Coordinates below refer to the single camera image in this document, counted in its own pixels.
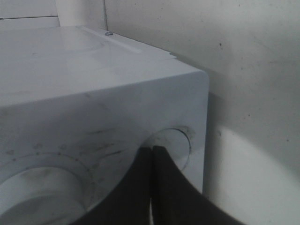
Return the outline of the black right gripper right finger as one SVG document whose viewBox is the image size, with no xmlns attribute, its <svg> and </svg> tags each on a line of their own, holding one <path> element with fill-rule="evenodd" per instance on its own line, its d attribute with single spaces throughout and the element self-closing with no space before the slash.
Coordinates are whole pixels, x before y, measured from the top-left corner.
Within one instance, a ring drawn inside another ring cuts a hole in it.
<svg viewBox="0 0 300 225">
<path fill-rule="evenodd" d="M 162 146 L 152 148 L 152 215 L 156 225 L 240 225 L 186 179 Z"/>
</svg>

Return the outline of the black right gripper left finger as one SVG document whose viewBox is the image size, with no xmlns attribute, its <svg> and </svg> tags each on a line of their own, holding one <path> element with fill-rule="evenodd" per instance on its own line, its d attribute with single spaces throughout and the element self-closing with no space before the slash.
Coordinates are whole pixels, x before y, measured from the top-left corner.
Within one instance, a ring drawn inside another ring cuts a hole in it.
<svg viewBox="0 0 300 225">
<path fill-rule="evenodd" d="M 76 225 L 148 225 L 152 150 L 140 148 L 120 183 Z"/>
</svg>

